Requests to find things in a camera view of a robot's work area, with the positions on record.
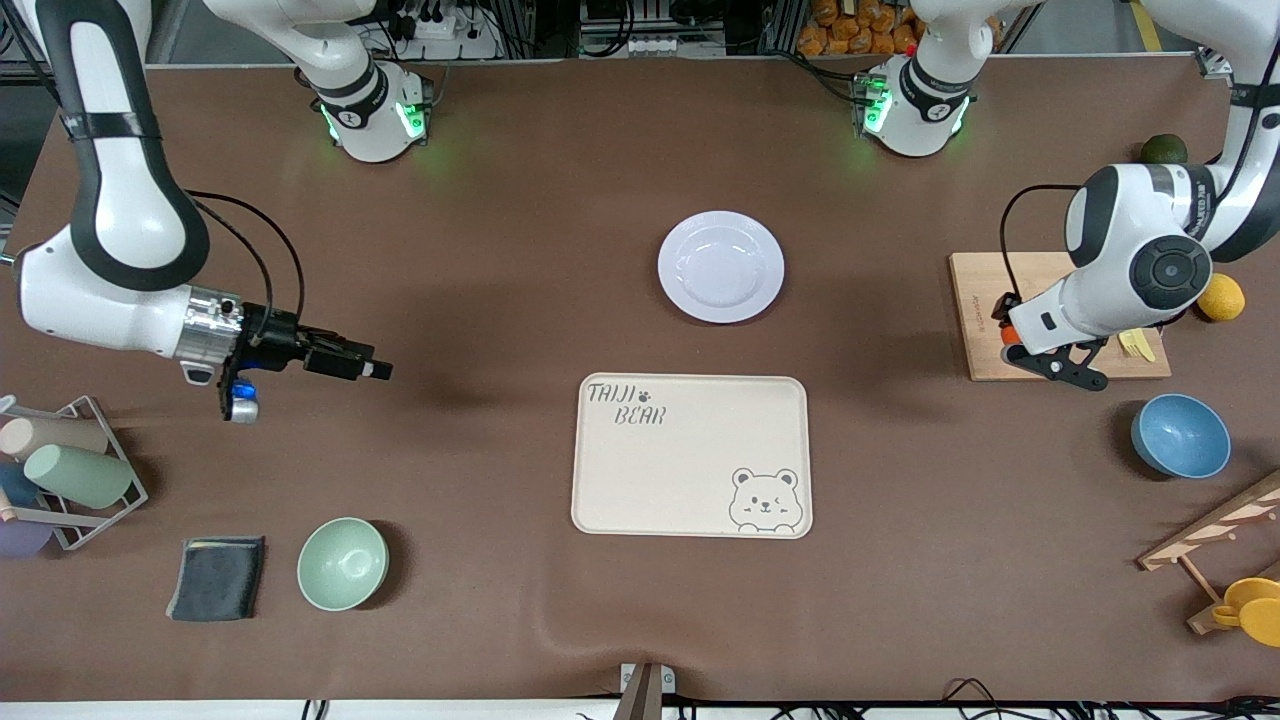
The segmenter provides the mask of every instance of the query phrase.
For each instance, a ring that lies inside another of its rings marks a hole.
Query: dish towel
[[[252,616],[265,547],[261,537],[183,541],[178,588],[165,615],[186,623]]]

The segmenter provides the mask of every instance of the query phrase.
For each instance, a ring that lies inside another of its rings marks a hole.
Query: white plate
[[[658,251],[667,297],[708,323],[740,323],[768,307],[782,290],[782,247],[760,223],[727,210],[699,213],[676,225]]]

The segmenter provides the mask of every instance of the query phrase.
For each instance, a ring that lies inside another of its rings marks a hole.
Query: black cable
[[[298,277],[298,305],[297,309],[293,311],[293,314],[298,316],[298,320],[301,320],[302,309],[306,306],[307,302],[307,278],[306,273],[302,272],[302,259],[298,258],[298,250],[297,247],[293,246],[293,241],[289,240],[289,236],[284,232],[284,229],[280,228],[280,225],[276,224],[276,222],[273,220],[270,215],[259,210],[252,204],[246,202],[238,197],[232,197],[230,195],[220,195],[218,192],[204,192],[200,190],[188,190],[187,195],[191,195],[192,197],[204,197],[206,200],[220,200],[223,202],[230,202],[232,205],[243,208],[250,213],[257,215],[260,220],[262,220],[264,223],[270,225],[273,231],[275,231],[275,234],[280,237],[280,242],[283,242],[284,247],[289,251],[289,258],[293,260],[293,272]]]
[[[774,55],[778,58],[786,58],[787,60],[791,60],[792,63],[800,65],[805,70],[809,70],[810,74],[819,74],[822,77],[831,79],[841,79],[847,82],[858,77],[858,73],[841,73],[838,70],[819,68],[818,65],[810,63],[809,59],[805,58],[804,55],[790,53],[787,50],[765,50],[760,53],[760,55]]]
[[[387,20],[378,20],[378,27],[383,28],[383,35],[387,36],[387,45],[392,53],[392,59],[399,60],[399,50],[396,49],[396,41],[392,40],[392,31],[387,29]]]
[[[241,245],[243,245],[244,249],[248,250],[248,254],[253,256],[253,261],[257,263],[259,272],[262,273],[262,286],[266,288],[266,309],[262,313],[262,319],[259,320],[259,323],[257,323],[257,332],[255,332],[253,337],[250,338],[250,341],[248,341],[250,345],[252,345],[253,347],[257,347],[259,343],[262,342],[262,333],[266,331],[266,320],[268,320],[268,318],[271,316],[271,309],[275,305],[274,304],[274,301],[275,301],[275,290],[271,286],[271,272],[266,269],[266,261],[262,260],[262,256],[257,252],[257,249],[253,247],[253,243],[250,242],[248,238],[244,237],[238,229],[236,229],[234,225],[232,225],[225,219],[223,219],[223,217],[219,215],[218,213],[214,213],[209,208],[209,205],[205,205],[204,202],[201,202],[198,200],[192,200],[192,202],[196,204],[196,208],[200,208],[201,210],[204,210],[204,213],[206,215],[209,215],[210,218],[212,218],[214,222],[216,222],[218,224],[220,224],[224,228],[227,228],[227,232],[229,232],[233,236],[236,236],[236,240],[241,241]],[[307,707],[310,707],[310,703],[311,703],[311,701],[308,700],[307,701]]]
[[[4,55],[10,47],[13,47],[13,38],[18,35],[18,32],[13,31],[10,33],[12,29],[13,28],[9,27],[8,22],[0,20],[0,41],[4,41],[4,47],[0,47],[0,55]]]
[[[0,14],[4,14],[5,22],[9,24],[10,32],[13,32],[14,38],[18,41],[18,50],[22,51],[22,56],[31,65],[31,70],[36,73],[40,78],[40,85],[45,86],[49,91],[49,96],[54,99],[54,102],[59,108],[63,106],[63,96],[58,94],[58,88],[54,87],[54,81],[45,74],[45,68],[40,67],[40,61],[32,54],[31,47],[27,45],[27,38],[22,36],[23,24],[19,22],[18,9],[14,8],[12,0],[0,0]]]
[[[628,42],[631,42],[631,33],[635,32],[636,28],[636,9],[631,4],[631,0],[618,0],[618,3],[622,5],[622,14],[618,15],[617,36],[604,50],[584,49],[582,54],[588,58],[609,58],[616,55],[620,50],[626,47]]]
[[[1080,190],[1080,187],[1082,186],[1079,184],[1057,184],[1057,183],[1033,184],[1019,190],[1018,193],[1009,200],[1009,205],[1005,205],[1005,213],[1000,217],[1000,258],[1005,261],[1005,272],[1009,273],[1009,283],[1014,286],[1014,295],[1018,296],[1018,300],[1023,299],[1023,291],[1018,287],[1018,278],[1014,277],[1014,266],[1009,263],[1009,242],[1005,238],[1005,225],[1009,224],[1009,214],[1014,211],[1014,205],[1018,204],[1018,201],[1029,192],[1036,192],[1038,190],[1070,190],[1074,192]],[[965,684],[968,683],[961,683],[955,692],[960,692],[960,688],[964,688]]]
[[[494,26],[495,28],[498,28],[498,32],[499,32],[499,33],[500,33],[500,35],[502,35],[502,36],[503,36],[504,38],[507,38],[507,41],[508,41],[508,42],[515,42],[516,45],[524,45],[525,47],[527,47],[527,49],[530,49],[530,50],[536,50],[536,49],[538,49],[538,46],[536,46],[535,44],[532,44],[532,42],[527,41],[527,40],[525,40],[524,37],[516,37],[516,36],[513,36],[513,35],[512,35],[512,33],[511,33],[511,32],[509,32],[509,31],[507,29],[507,26],[506,26],[506,23],[503,23],[503,22],[502,22],[502,17],[499,17],[499,15],[498,15],[498,10],[493,10],[493,22],[490,22],[490,20],[489,20],[489,13],[485,13],[485,12],[484,12],[484,8],[477,8],[476,3],[471,3],[471,8],[472,8],[472,9],[479,9],[479,10],[480,10],[480,14],[481,14],[481,15],[484,17],[484,22],[485,22],[485,24],[492,24],[492,26]],[[470,19],[470,18],[471,18],[471,14],[470,14],[470,13],[467,13],[467,17],[468,17],[468,19]]]
[[[1260,90],[1271,82],[1271,73],[1276,69],[1276,60],[1280,60],[1280,42],[1271,49],[1271,59],[1267,61],[1266,72],[1262,73],[1262,82],[1258,83]],[[1253,145],[1253,135],[1258,129],[1258,117],[1261,114],[1262,108],[1253,108],[1253,111],[1249,114],[1249,127],[1244,131],[1244,142],[1240,143],[1240,154],[1235,158],[1231,177],[1228,178],[1226,186],[1222,187],[1222,192],[1217,196],[1219,202],[1231,192],[1231,188],[1235,187],[1235,181],[1239,179],[1240,172],[1244,169],[1244,156],[1249,154],[1249,147]]]
[[[820,85],[823,87],[823,90],[826,90],[827,92],[829,92],[829,94],[835,95],[836,97],[844,100],[845,102],[852,102],[854,105],[870,105],[872,104],[865,97],[854,97],[851,95],[846,95],[845,92],[842,92],[838,88],[835,88],[835,87],[832,87],[831,85],[827,83],[828,78],[829,79],[840,79],[840,81],[850,82],[854,78],[854,76],[851,76],[851,74],[836,73],[835,70],[824,70],[824,69],[814,65],[809,60],[801,58],[800,55],[796,55],[795,53],[787,53],[786,50],[765,50],[764,53],[762,53],[762,55],[772,55],[772,56],[786,58],[787,60],[791,60],[792,63],[796,64],[796,67],[799,67],[804,72],[806,72],[810,76],[813,76],[813,78],[818,81],[818,85]]]
[[[316,703],[316,712],[311,715],[311,703]],[[328,700],[308,700],[302,703],[302,720],[324,720],[324,716],[329,714],[329,701]]]

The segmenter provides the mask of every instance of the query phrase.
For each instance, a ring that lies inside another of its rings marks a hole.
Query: blue bowl
[[[1202,479],[1231,457],[1231,436],[1212,407],[1187,395],[1161,395],[1133,419],[1133,447],[1167,475]]]

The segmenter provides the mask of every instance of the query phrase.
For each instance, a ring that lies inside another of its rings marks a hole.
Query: white robotic arm
[[[374,0],[205,0],[219,18],[289,56],[320,96],[334,142],[364,163],[381,163],[426,141],[429,101],[421,76],[375,63],[346,24]]]
[[[1280,5],[1249,0],[1147,0],[1165,27],[1222,53],[1234,69],[1221,158],[1210,165],[1110,165],[1066,214],[1071,274],[997,319],[1020,338],[1005,359],[1050,379],[1102,389],[1073,346],[1178,316],[1204,291],[1213,263],[1258,249],[1280,229]]]
[[[932,155],[960,129],[969,91],[995,45],[987,18],[1043,0],[913,0],[928,24],[915,55],[896,55],[868,70],[884,88],[861,115],[863,129],[890,150],[911,158]]]
[[[209,255],[209,232],[169,173],[133,24],[118,0],[22,0],[18,14],[54,70],[81,176],[70,223],[13,260],[28,325],[175,359],[192,384],[210,384],[220,365],[223,416],[243,423],[259,406],[242,369],[302,360],[348,379],[390,375],[370,346],[187,284]]]

